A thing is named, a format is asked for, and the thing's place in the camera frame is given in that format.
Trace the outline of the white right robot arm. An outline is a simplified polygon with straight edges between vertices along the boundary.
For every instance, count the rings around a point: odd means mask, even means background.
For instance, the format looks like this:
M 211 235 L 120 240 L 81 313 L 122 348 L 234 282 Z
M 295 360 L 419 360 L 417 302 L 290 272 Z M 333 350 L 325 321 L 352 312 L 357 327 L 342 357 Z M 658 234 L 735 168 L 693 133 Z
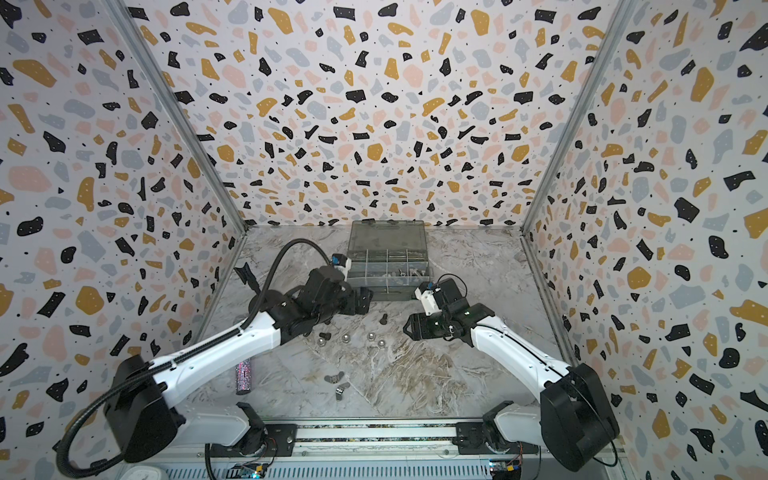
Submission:
M 525 444 L 543 447 L 565 469 L 577 472 L 614 449 L 620 428 L 598 374 L 571 366 L 516 334 L 489 307 L 470 304 L 451 279 L 424 282 L 414 292 L 422 305 L 403 331 L 413 341 L 460 341 L 510 372 L 536 399 L 533 405 L 504 401 L 480 422 L 458 428 L 456 445 L 501 454 Z

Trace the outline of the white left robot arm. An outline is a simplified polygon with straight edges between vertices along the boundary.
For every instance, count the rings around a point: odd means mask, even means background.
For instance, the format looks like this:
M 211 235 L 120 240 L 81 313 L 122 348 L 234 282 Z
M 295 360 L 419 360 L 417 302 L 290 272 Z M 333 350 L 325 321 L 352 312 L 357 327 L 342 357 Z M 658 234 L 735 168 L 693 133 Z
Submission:
M 251 301 L 254 318 L 155 361 L 157 372 L 109 400 L 104 413 L 123 461 L 139 463 L 168 446 L 217 445 L 236 455 L 268 446 L 267 427 L 248 403 L 200 407 L 188 398 L 236 365 L 306 336 L 337 314 L 363 315 L 373 293 L 351 286 L 333 266 L 313 269 L 304 285 L 287 293 L 262 289 Z

